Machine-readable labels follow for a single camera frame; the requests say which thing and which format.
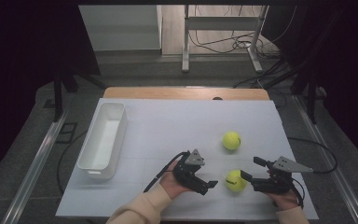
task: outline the person's arm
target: person's arm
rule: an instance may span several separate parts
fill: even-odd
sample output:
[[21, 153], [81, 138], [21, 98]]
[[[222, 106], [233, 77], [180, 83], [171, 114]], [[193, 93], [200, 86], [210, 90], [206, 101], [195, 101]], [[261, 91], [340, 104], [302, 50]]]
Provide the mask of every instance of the person's arm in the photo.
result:
[[297, 204], [297, 196], [290, 190], [285, 194], [266, 193], [280, 209], [276, 213], [280, 224], [309, 224], [304, 211]]
[[181, 193], [190, 191], [182, 187], [173, 176], [166, 172], [159, 184], [152, 190], [138, 195], [132, 202], [118, 208], [107, 220], [107, 224], [154, 224], [161, 220], [161, 212]]

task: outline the beige sleeve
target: beige sleeve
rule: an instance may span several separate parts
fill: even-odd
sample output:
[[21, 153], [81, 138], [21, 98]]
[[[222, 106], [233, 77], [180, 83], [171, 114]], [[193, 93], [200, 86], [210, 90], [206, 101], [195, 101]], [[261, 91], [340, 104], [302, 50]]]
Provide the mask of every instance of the beige sleeve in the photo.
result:
[[118, 208], [107, 224], [158, 224], [161, 211], [172, 202], [165, 189], [158, 184], [154, 189], [138, 195], [132, 202]]
[[280, 224], [309, 224], [301, 207], [295, 207], [289, 210], [276, 213]]

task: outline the white metal stand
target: white metal stand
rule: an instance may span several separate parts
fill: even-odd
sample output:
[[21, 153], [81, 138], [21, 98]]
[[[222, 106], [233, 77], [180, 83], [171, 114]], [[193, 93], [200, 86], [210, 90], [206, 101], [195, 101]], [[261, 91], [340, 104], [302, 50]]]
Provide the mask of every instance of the white metal stand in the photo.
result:
[[267, 7], [262, 6], [258, 17], [189, 17], [188, 5], [185, 5], [185, 42], [183, 45], [182, 71], [189, 71], [189, 45], [190, 30], [219, 30], [219, 31], [255, 31], [252, 42], [247, 45], [249, 56], [257, 73], [263, 72], [257, 58], [255, 45], [260, 36], [261, 27], [266, 16]]

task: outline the gray carpet floor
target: gray carpet floor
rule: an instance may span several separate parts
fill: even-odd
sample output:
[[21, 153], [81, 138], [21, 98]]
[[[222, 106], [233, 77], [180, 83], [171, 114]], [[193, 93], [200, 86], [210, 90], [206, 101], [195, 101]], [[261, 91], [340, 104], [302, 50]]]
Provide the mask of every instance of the gray carpet floor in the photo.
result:
[[[125, 57], [103, 55], [98, 57], [101, 76], [94, 78], [106, 86], [205, 86], [231, 88], [236, 82], [259, 76], [253, 70], [246, 55], [235, 57], [193, 56], [190, 59], [190, 72], [181, 72], [181, 58], [160, 56]], [[265, 69], [276, 61], [262, 60]], [[84, 141], [84, 133], [103, 90], [81, 77], [76, 77], [79, 89], [65, 123], [77, 123], [75, 136], [80, 136], [72, 144], [56, 143], [51, 150], [44, 169], [25, 206], [19, 223], [104, 223], [103, 219], [68, 219], [55, 217], [62, 193], [57, 181], [65, 188], [75, 166], [79, 150]], [[268, 90], [282, 118], [287, 136], [311, 139], [309, 129], [298, 111], [295, 99], [289, 91], [292, 79]], [[249, 88], [250, 84], [238, 88]], [[0, 222], [2, 221], [21, 181], [39, 149], [54, 118], [54, 109], [46, 106], [53, 99], [53, 85], [40, 88], [35, 96], [36, 103], [21, 132], [9, 152], [0, 163]], [[324, 109], [323, 100], [316, 102], [317, 126], [326, 144], [335, 153], [338, 166], [358, 198], [358, 150], [342, 132]], [[60, 134], [58, 140], [67, 141], [68, 135]], [[296, 159], [314, 169], [326, 169], [320, 149], [313, 144], [290, 141]], [[310, 223], [355, 223], [348, 207], [337, 190], [331, 175], [304, 175], [307, 187], [320, 220]]]

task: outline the person's left hand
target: person's left hand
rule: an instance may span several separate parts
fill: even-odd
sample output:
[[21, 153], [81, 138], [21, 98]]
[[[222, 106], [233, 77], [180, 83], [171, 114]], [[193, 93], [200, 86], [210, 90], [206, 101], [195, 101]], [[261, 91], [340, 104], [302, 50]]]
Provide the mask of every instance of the person's left hand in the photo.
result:
[[167, 191], [168, 195], [172, 200], [183, 192], [192, 191], [191, 189], [188, 189], [180, 185], [179, 182], [175, 179], [172, 170], [177, 162], [178, 161], [174, 161], [170, 165], [168, 170], [165, 172], [165, 174], [162, 175], [161, 179], [159, 180], [159, 184], [165, 189], [165, 191]]

